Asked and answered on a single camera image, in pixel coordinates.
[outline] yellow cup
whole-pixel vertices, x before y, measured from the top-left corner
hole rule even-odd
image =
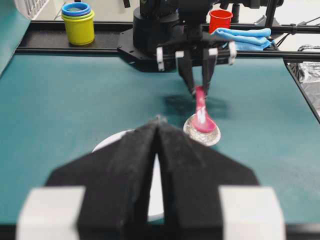
[[[91,10],[87,17],[82,19],[71,19],[61,16],[64,20],[64,26],[68,40],[73,45],[87,45],[95,39],[94,16],[95,12]]]

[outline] black cable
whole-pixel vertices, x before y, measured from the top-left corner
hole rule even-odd
[[[286,40],[286,38],[290,35],[291,33],[288,33],[285,35],[283,38],[280,39],[280,41],[277,42],[276,46],[280,47],[280,45]]]

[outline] black metal frame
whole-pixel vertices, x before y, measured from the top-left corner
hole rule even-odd
[[[78,47],[68,43],[63,21],[31,21],[16,53],[50,53],[50,54],[120,54],[117,50],[118,44],[108,42],[110,37],[117,38],[122,32],[131,29],[132,22],[95,22],[94,28],[96,41],[94,44]],[[208,24],[203,25],[204,30],[209,28]],[[264,26],[253,24],[232,24],[232,29],[250,30],[262,29]],[[320,26],[272,26],[271,30],[276,34],[292,33],[298,34],[320,34]],[[51,41],[59,46],[53,47]],[[239,51],[238,57],[250,58],[284,58],[290,62],[313,61],[320,62],[319,52],[298,52],[298,51]]]
[[[170,240],[176,233],[176,229],[166,225],[136,225],[128,229],[128,239],[151,239],[151,240]],[[108,236],[108,231],[103,229],[79,229],[80,240],[104,240]],[[214,229],[194,229],[191,234],[203,232],[203,239],[207,239],[209,233],[214,240],[223,239],[223,227],[217,226]],[[0,225],[0,240],[15,240],[16,225]],[[286,224],[285,235],[287,240],[318,240],[320,239],[320,224]]]

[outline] folded cloth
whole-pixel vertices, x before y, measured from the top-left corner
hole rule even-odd
[[[272,43],[266,38],[271,35],[270,28],[243,31],[219,27],[212,35],[223,39],[234,40],[236,49],[240,51],[262,51]]]

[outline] teal mat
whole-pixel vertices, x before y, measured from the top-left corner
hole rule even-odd
[[[201,70],[195,70],[201,79]],[[287,223],[320,221],[320,125],[282,59],[217,66],[207,99],[216,150],[276,190]],[[118,57],[18,55],[0,78],[0,224],[53,168],[157,114],[182,128],[195,104],[176,72]]]
[[[0,76],[23,38],[28,26],[17,9],[14,0],[1,0],[0,6]]]

